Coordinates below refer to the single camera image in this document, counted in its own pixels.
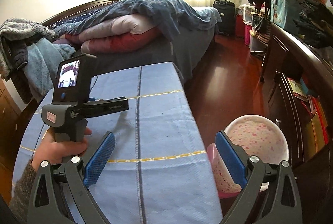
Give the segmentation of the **grey sleeve forearm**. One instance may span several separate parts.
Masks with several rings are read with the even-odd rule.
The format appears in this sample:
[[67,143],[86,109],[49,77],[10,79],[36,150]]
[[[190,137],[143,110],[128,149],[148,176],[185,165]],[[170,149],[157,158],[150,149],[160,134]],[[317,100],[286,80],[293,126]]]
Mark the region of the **grey sleeve forearm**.
[[17,181],[14,196],[9,204],[9,208],[18,223],[27,223],[30,194],[37,174],[32,166],[32,161],[33,158],[28,161],[21,178]]

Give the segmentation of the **person's left hand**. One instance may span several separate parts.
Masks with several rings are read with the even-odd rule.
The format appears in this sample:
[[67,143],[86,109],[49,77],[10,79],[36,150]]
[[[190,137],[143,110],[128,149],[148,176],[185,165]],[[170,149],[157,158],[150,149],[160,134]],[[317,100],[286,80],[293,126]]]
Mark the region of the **person's left hand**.
[[48,161],[50,164],[59,164],[63,157],[81,155],[87,147],[86,138],[83,138],[82,142],[56,142],[54,129],[48,128],[40,145],[35,150],[31,165],[37,171],[43,161]]

